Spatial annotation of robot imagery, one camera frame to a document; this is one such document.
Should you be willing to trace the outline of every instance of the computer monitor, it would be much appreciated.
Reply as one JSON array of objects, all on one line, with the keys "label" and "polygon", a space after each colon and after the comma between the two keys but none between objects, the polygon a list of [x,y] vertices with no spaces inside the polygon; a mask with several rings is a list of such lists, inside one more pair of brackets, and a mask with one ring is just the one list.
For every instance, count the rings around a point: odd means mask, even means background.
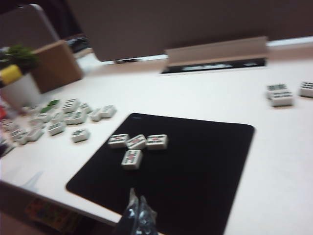
[{"label": "computer monitor", "polygon": [[101,61],[165,49],[268,36],[313,35],[313,1],[67,0]]}]

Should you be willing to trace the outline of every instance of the black mouse pad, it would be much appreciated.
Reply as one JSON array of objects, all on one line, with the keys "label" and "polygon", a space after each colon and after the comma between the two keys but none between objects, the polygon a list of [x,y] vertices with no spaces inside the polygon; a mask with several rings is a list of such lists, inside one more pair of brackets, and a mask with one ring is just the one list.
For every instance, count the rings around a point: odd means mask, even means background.
[{"label": "black mouse pad", "polygon": [[245,124],[134,113],[113,134],[167,134],[168,149],[143,149],[140,169],[131,171],[121,167],[127,149],[106,141],[66,187],[120,214],[134,187],[158,213],[159,232],[222,235],[253,132]]}]

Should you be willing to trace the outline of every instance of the green mahjong tile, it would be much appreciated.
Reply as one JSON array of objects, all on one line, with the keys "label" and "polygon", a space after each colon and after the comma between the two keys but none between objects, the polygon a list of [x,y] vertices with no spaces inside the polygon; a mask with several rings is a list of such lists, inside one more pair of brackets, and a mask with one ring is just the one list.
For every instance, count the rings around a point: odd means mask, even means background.
[{"label": "green mahjong tile", "polygon": [[51,110],[52,108],[53,108],[53,106],[47,106],[47,107],[41,109],[41,110],[40,110],[40,113],[41,113],[41,114],[45,114],[45,113],[47,113],[49,110]]},{"label": "green mahjong tile", "polygon": [[54,106],[54,105],[58,104],[59,102],[60,102],[59,99],[52,100],[52,101],[50,101],[50,103],[48,103],[48,106]]}]

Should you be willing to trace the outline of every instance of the green plant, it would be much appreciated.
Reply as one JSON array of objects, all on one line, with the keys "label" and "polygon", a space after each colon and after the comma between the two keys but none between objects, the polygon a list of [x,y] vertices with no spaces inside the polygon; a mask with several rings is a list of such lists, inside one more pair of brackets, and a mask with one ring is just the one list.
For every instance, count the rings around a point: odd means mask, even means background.
[{"label": "green plant", "polygon": [[0,55],[0,69],[9,65],[17,65],[22,73],[27,73],[36,67],[38,57],[32,53],[32,50],[22,45],[10,47],[7,51],[2,51]]}]

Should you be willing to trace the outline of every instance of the floor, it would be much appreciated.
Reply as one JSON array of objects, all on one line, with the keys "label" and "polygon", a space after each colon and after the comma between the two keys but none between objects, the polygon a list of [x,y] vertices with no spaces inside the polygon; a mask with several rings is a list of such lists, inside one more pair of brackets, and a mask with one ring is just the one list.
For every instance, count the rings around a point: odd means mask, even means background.
[{"label": "floor", "polygon": [[[24,213],[33,196],[0,183],[0,235],[60,235],[45,225],[33,222]],[[83,217],[73,235],[109,235],[112,227]]]}]

